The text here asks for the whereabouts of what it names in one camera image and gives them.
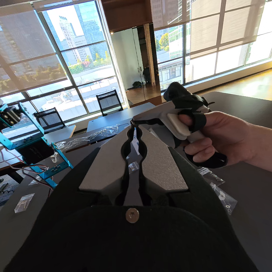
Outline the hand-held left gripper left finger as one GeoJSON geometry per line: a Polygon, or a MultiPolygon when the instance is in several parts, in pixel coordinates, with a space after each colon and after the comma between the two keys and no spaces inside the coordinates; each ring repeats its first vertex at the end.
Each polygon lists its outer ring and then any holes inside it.
{"type": "Polygon", "coordinates": [[[104,143],[85,175],[79,190],[106,195],[122,206],[129,185],[127,156],[131,152],[131,126],[104,143]]]}

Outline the black mesh side chair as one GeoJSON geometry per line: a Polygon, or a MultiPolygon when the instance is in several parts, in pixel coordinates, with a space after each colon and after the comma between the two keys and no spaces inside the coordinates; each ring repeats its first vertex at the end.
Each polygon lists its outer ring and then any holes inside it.
{"type": "Polygon", "coordinates": [[[48,134],[66,127],[55,107],[42,112],[34,113],[33,115],[44,129],[44,134],[48,134]]]}
{"type": "Polygon", "coordinates": [[[123,111],[123,107],[116,89],[96,95],[102,116],[105,117],[112,111],[123,111]]]}

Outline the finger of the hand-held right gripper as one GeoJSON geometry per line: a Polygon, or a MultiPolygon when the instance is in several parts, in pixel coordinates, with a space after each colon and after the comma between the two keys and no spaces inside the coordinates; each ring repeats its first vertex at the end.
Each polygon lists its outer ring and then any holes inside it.
{"type": "Polygon", "coordinates": [[[151,125],[148,131],[169,147],[177,148],[181,145],[181,140],[176,138],[165,125],[151,125]]]}
{"type": "Polygon", "coordinates": [[[167,118],[167,114],[177,114],[177,109],[172,101],[155,106],[150,110],[143,111],[140,114],[135,115],[132,118],[133,124],[159,124],[168,125],[170,121],[167,118]]]}

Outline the blue toy robot arm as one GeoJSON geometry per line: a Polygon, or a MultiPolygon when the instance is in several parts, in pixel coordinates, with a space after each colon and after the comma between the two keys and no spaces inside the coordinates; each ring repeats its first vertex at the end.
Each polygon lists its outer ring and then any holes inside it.
{"type": "Polygon", "coordinates": [[[63,159],[63,162],[60,164],[50,169],[45,165],[38,164],[40,161],[53,155],[53,149],[56,149],[55,143],[48,143],[48,140],[44,137],[44,129],[22,103],[18,103],[18,109],[14,106],[8,106],[2,100],[0,105],[1,145],[6,151],[16,150],[20,155],[22,155],[22,162],[26,166],[22,167],[21,170],[25,175],[31,177],[24,172],[25,168],[29,168],[29,172],[33,172],[42,178],[41,184],[46,185],[50,188],[50,191],[53,191],[56,188],[57,183],[55,183],[51,177],[66,168],[73,169],[73,165],[61,151],[58,151],[60,157],[63,159]],[[2,130],[12,128],[14,125],[19,123],[21,121],[22,114],[31,120],[39,132],[33,136],[24,138],[23,140],[12,142],[2,134],[2,130]]]}

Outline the beige roller blind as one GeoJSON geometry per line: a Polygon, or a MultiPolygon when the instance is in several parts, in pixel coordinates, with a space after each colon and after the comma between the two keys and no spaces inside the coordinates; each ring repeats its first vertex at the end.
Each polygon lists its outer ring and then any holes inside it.
{"type": "Polygon", "coordinates": [[[195,59],[256,41],[265,1],[150,1],[155,38],[167,60],[195,59]]]}
{"type": "Polygon", "coordinates": [[[66,80],[30,3],[0,8],[1,96],[66,80]]]}

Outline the wooden wall cabinet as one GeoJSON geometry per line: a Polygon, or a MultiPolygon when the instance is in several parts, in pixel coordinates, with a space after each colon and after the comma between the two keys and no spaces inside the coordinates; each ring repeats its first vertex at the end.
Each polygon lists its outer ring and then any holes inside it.
{"type": "Polygon", "coordinates": [[[150,0],[102,0],[101,4],[112,32],[153,22],[150,0]]]}

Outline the person's right hand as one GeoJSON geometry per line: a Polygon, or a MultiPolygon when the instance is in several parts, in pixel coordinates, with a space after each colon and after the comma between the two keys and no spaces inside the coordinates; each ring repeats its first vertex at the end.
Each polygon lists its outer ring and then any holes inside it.
{"type": "Polygon", "coordinates": [[[184,140],[180,144],[186,154],[193,156],[194,162],[205,162],[215,152],[219,152],[227,156],[228,165],[242,161],[255,164],[252,124],[218,111],[207,113],[205,116],[206,125],[202,129],[204,138],[192,143],[184,140]]]}

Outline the blue-grey desk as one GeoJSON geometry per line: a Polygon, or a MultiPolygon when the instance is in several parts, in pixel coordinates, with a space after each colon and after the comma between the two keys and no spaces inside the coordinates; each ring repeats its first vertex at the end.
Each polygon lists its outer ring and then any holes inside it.
{"type": "Polygon", "coordinates": [[[87,132],[102,128],[102,127],[109,127],[112,125],[116,124],[124,124],[123,121],[125,120],[131,120],[133,116],[149,110],[151,108],[154,108],[155,105],[152,103],[148,102],[145,104],[141,104],[135,107],[132,107],[130,109],[126,109],[123,111],[119,111],[113,114],[109,114],[104,117],[100,117],[94,120],[89,121],[88,126],[87,126],[87,132]]]}

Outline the crumpled clear plastic wrap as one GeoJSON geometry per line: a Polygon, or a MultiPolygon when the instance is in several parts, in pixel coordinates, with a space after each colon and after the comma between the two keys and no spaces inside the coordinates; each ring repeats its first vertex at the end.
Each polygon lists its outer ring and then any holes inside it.
{"type": "Polygon", "coordinates": [[[51,160],[53,163],[58,162],[58,159],[60,157],[58,151],[61,151],[63,154],[66,151],[70,151],[71,149],[82,145],[83,143],[86,143],[88,141],[88,137],[82,137],[82,138],[76,138],[73,140],[70,140],[68,142],[66,141],[61,141],[55,144],[56,149],[53,149],[54,153],[52,156],[50,156],[51,160]]]}

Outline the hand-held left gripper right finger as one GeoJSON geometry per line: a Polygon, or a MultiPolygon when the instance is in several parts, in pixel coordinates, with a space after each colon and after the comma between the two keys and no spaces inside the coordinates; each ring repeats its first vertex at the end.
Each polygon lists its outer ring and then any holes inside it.
{"type": "Polygon", "coordinates": [[[139,169],[139,194],[144,206],[160,196],[188,191],[170,148],[142,125],[136,126],[138,151],[142,156],[139,169]]]}

